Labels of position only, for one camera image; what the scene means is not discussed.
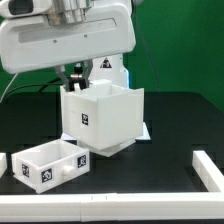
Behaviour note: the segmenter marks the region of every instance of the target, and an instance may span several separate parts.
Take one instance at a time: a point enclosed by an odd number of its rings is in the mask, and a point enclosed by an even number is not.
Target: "wire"
[[[48,86],[49,84],[53,84],[55,82],[58,82],[58,81],[61,81],[60,78],[56,78],[56,79],[53,79],[51,81],[49,81],[47,84],[43,85],[39,90],[38,90],[38,93],[42,93]]]
[[[152,72],[153,72],[153,75],[154,75],[154,78],[155,78],[155,81],[156,81],[157,89],[160,92],[159,78],[158,78],[158,74],[157,74],[157,71],[156,71],[156,68],[155,68],[155,65],[154,65],[154,61],[152,59],[151,49],[150,49],[150,47],[149,47],[149,45],[148,45],[148,43],[146,41],[145,35],[144,35],[143,31],[142,31],[142,27],[141,27],[140,21],[138,19],[138,16],[136,15],[136,13],[134,13],[134,16],[136,18],[137,29],[138,29],[138,31],[140,33],[140,37],[141,37],[142,43],[144,45],[144,48],[145,48],[147,56],[148,56],[149,64],[152,67]]]
[[[20,75],[20,73],[16,73],[16,74],[14,75],[14,77],[13,77],[12,80],[11,80],[11,82],[8,84],[8,86],[6,87],[5,91],[3,92],[2,97],[1,97],[1,100],[0,100],[0,103],[3,102],[3,99],[4,99],[5,96],[7,95],[9,88],[12,86],[13,82],[18,78],[19,75]]]
[[[60,86],[61,84],[54,84],[54,83],[49,83],[49,84],[34,84],[34,85],[26,85],[26,86],[20,86],[17,88],[14,88],[12,90],[10,90],[9,92],[7,92],[4,97],[2,98],[2,102],[13,92],[20,90],[20,89],[25,89],[25,88],[30,88],[30,87],[41,87],[41,86]]]

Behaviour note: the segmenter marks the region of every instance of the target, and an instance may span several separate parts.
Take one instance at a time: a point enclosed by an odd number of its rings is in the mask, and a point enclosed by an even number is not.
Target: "white robot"
[[[18,74],[54,67],[64,83],[61,87],[64,134],[75,138],[79,148],[107,157],[133,144],[137,137],[143,135],[144,90],[127,88],[127,70],[122,63],[122,54],[135,47],[132,10],[131,0],[0,2],[0,15],[6,18],[0,28],[3,68],[10,74]],[[64,74],[65,65],[71,63],[77,63],[75,72],[67,77]],[[87,68],[86,72],[82,70],[82,63]],[[102,69],[101,75],[96,67]],[[98,80],[103,78],[102,74],[106,74],[110,81]],[[64,146],[58,141],[54,144]],[[43,157],[45,148],[49,153],[50,147],[41,146],[38,150],[43,149],[43,152],[38,155]],[[24,153],[18,157],[14,155],[14,160],[18,158],[18,161],[14,162],[13,170],[17,179],[33,187],[29,182],[32,179],[29,172],[21,173],[21,166],[26,170],[29,168],[24,162],[19,163]],[[63,166],[60,169],[64,174],[73,178],[77,176],[76,165]],[[64,179],[60,177],[52,186],[62,182]],[[49,189],[39,187],[43,184],[40,181],[37,192]]]

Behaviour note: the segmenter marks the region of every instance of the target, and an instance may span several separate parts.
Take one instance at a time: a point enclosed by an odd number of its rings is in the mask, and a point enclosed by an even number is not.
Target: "white plastic box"
[[[66,92],[61,87],[61,105],[63,132],[96,150],[143,134],[144,89],[97,80],[82,91]]]
[[[89,151],[62,140],[12,155],[14,177],[42,193],[89,171]]]

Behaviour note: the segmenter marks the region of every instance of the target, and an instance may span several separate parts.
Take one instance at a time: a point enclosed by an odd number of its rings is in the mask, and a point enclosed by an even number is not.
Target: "open box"
[[[89,150],[62,140],[12,155],[14,177],[42,193],[89,171]]]
[[[109,80],[91,82],[82,91],[61,87],[61,106],[63,132],[95,153],[116,153],[143,134],[144,89],[115,86]]]

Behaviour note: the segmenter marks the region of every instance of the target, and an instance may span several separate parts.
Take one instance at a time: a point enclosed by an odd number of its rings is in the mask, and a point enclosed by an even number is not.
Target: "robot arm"
[[[18,1],[32,2],[33,11],[17,8]],[[13,18],[0,28],[2,65],[11,74],[130,52],[135,46],[131,0],[3,0],[0,8],[1,15]]]

